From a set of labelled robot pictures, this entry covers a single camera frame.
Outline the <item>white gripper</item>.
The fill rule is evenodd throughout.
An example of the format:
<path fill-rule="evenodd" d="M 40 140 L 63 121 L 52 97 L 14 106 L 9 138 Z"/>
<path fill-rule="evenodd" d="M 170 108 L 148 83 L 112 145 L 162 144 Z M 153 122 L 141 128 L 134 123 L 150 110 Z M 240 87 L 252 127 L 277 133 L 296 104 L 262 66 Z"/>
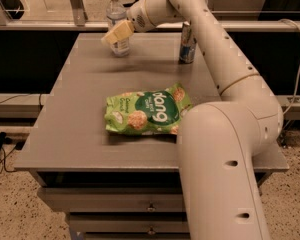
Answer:
<path fill-rule="evenodd" d="M 147 12 L 148 0 L 139 0 L 127 10 L 129 20 L 122 20 L 115 24 L 102 38 L 105 45 L 113 45 L 118 41 L 129 38 L 133 35 L 134 29 L 137 32 L 148 32 L 155 28 Z"/>

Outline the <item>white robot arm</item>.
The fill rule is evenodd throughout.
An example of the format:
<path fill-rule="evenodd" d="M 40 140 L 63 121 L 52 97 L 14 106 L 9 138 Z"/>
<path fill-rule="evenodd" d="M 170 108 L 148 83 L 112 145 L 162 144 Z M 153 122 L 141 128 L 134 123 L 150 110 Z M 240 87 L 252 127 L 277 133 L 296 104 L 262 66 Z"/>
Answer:
<path fill-rule="evenodd" d="M 207 0 L 140 0 L 103 40 L 181 21 L 190 23 L 221 97 L 192 108 L 177 136 L 191 240 L 271 240 L 252 159 L 276 142 L 283 112 Z"/>

